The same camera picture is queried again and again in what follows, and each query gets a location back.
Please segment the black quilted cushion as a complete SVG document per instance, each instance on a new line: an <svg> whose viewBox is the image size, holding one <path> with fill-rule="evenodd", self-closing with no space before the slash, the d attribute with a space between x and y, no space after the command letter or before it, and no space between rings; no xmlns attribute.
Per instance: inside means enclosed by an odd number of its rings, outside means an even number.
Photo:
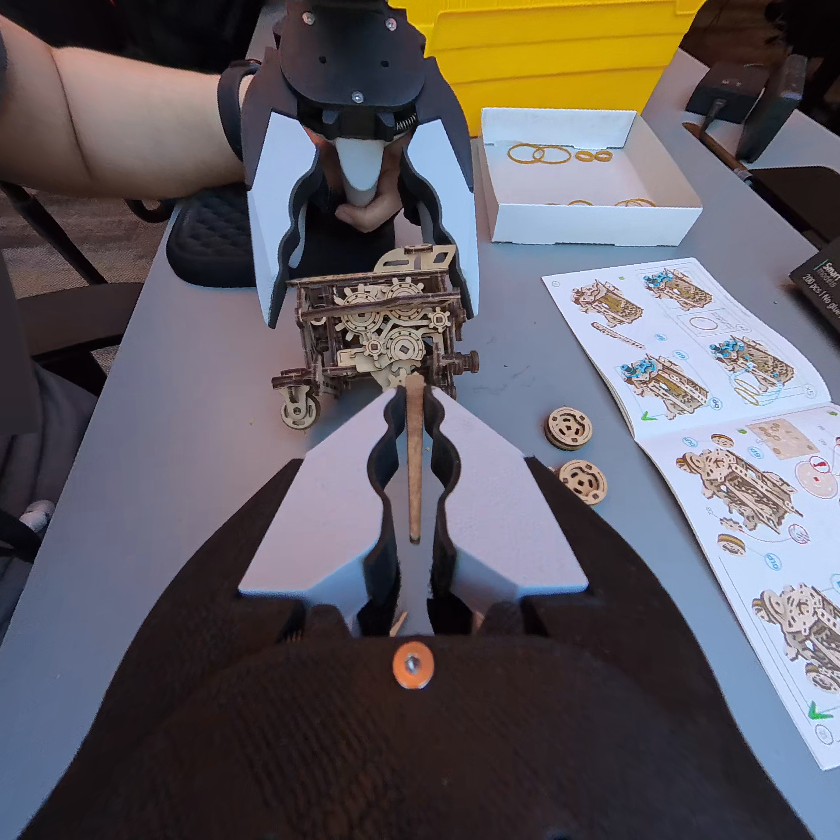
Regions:
<svg viewBox="0 0 840 840"><path fill-rule="evenodd" d="M392 220L364 234L334 215L342 198L323 182L310 199L302 257L297 267L290 268L290 278L371 271L394 249ZM186 199L171 229L166 254L176 275L195 286L253 287L245 184L219 186Z"/></svg>

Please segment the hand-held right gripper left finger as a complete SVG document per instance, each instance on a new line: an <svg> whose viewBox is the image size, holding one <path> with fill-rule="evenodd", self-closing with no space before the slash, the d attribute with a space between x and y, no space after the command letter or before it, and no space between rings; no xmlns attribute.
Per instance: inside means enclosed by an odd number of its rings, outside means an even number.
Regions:
<svg viewBox="0 0 840 840"><path fill-rule="evenodd" d="M392 508L404 389L385 392L307 452L238 585L243 596L339 609L354 635L387 634L399 590Z"/></svg>

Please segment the person's left hand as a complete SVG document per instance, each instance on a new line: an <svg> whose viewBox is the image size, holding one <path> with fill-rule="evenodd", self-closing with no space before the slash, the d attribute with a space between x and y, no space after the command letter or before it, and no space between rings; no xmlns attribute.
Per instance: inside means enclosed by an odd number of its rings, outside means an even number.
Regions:
<svg viewBox="0 0 840 840"><path fill-rule="evenodd" d="M403 208L398 183L405 140L396 140L385 147L374 199L366 206L341 204L335 210L336 218L362 233L370 233L399 214Z"/></svg>

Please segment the wooden mechanical gear model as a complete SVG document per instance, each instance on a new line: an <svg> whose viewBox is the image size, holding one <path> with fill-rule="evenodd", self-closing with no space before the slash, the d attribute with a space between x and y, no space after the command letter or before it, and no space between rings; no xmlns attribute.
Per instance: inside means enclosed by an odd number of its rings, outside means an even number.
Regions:
<svg viewBox="0 0 840 840"><path fill-rule="evenodd" d="M407 246L384 254L372 272L291 280L305 364L272 379L285 425L314 425L319 396L339 396L363 376L387 391L419 372L456 397L454 378L480 367L477 352L455 348L466 321L450 279L456 256L455 245Z"/></svg>

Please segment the black upright stand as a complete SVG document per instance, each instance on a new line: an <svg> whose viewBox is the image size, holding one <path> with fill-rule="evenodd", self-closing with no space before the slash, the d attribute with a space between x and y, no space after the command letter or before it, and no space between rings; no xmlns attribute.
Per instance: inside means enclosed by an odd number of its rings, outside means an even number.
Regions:
<svg viewBox="0 0 840 840"><path fill-rule="evenodd" d="M802 101L807 58L792 54L775 66L762 95L745 120L735 156L755 162Z"/></svg>

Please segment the thin wooden stick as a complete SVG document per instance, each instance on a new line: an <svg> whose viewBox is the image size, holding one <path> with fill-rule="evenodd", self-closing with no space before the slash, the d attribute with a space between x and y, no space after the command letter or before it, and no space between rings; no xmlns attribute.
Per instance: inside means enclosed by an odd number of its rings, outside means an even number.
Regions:
<svg viewBox="0 0 840 840"><path fill-rule="evenodd" d="M408 521L411 544L421 542L423 457L424 457L424 394L423 376L414 372L406 378L406 441L408 480Z"/></svg>

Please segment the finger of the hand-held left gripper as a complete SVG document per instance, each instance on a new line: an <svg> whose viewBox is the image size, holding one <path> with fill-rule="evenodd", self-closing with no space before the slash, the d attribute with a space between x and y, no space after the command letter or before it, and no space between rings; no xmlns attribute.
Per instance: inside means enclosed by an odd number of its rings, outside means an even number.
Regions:
<svg viewBox="0 0 840 840"><path fill-rule="evenodd" d="M401 190L405 209L416 206L428 241L456 246L450 277L467 318L474 318L480 298L476 202L442 120L419 125L403 149Z"/></svg>
<svg viewBox="0 0 840 840"><path fill-rule="evenodd" d="M277 325L305 238L305 206L322 182L319 147L296 119L269 108L246 109L248 220L259 304Z"/></svg>

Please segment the black office chair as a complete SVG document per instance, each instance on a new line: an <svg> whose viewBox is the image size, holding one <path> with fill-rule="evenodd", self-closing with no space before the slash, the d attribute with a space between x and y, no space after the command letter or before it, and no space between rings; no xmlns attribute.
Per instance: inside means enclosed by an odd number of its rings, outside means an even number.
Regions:
<svg viewBox="0 0 840 840"><path fill-rule="evenodd" d="M100 394L174 201L76 199L2 186L2 248L28 351Z"/></svg>

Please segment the white cardboard box tray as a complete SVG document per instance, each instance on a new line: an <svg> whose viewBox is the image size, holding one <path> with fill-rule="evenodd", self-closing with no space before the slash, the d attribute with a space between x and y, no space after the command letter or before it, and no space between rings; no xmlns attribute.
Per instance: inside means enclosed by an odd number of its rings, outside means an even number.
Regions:
<svg viewBox="0 0 840 840"><path fill-rule="evenodd" d="M678 245L702 210L664 145L636 111L484 108L479 150L491 239L522 245ZM609 164L521 165L517 143L610 150ZM646 196L657 206L612 206ZM610 206L568 206L576 198Z"/></svg>

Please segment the brown handled tool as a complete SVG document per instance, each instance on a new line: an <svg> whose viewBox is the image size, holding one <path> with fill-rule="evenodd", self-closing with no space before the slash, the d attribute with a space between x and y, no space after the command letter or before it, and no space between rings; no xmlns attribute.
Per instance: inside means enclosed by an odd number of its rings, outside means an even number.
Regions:
<svg viewBox="0 0 840 840"><path fill-rule="evenodd" d="M683 122L682 127L687 130L695 139L704 145L721 163L727 166L740 181L750 183L753 174L750 169L741 163L731 152L724 148L717 140L702 129L700 124Z"/></svg>

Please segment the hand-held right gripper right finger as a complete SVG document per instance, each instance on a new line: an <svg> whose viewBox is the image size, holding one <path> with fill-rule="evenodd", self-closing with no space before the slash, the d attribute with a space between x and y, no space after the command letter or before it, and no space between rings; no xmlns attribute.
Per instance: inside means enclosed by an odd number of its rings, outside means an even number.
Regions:
<svg viewBox="0 0 840 840"><path fill-rule="evenodd" d="M473 615L527 595L582 592L588 581L535 479L563 487L535 458L436 387L424 398L437 502L431 598L436 635L469 634Z"/></svg>

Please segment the black block device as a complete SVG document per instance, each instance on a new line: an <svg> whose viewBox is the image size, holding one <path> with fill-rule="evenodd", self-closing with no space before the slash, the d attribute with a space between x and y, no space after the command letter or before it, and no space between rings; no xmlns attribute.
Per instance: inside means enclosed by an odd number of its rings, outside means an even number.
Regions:
<svg viewBox="0 0 840 840"><path fill-rule="evenodd" d="M692 92L686 111L717 120L743 124L759 99L770 70L765 66L715 63Z"/></svg>

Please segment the person's grey clothing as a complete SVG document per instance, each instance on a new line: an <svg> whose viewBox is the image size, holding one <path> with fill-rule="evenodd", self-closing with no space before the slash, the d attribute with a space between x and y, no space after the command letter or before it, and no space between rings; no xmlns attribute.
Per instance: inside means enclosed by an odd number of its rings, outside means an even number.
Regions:
<svg viewBox="0 0 840 840"><path fill-rule="evenodd" d="M49 373L28 351L11 281L1 264L1 635L21 596L39 538L19 521L33 502L57 502L96 398Z"/></svg>

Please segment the group of yellow rubber bands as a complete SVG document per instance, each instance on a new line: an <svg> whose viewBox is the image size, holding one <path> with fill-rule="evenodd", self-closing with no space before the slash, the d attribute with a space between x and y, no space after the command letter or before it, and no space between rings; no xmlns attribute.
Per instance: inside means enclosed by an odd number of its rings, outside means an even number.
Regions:
<svg viewBox="0 0 840 840"><path fill-rule="evenodd" d="M592 151L586 149L572 151L570 148L557 144L515 143L507 150L507 157L518 165L557 166L568 164L573 159L582 164L595 161L609 164L613 159L613 152L610 150ZM599 199L593 203L585 198L576 198L569 201L568 206L610 206L610 204L606 199L603 202ZM646 196L629 196L615 202L612 206L656 207L657 205L656 202Z"/></svg>

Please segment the person's left forearm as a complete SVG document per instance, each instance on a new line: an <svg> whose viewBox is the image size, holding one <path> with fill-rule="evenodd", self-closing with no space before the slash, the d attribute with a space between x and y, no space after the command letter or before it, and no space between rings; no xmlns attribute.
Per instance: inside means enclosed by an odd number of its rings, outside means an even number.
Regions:
<svg viewBox="0 0 840 840"><path fill-rule="evenodd" d="M218 114L218 76L54 49L1 22L3 181L153 200L243 180Z"/></svg>

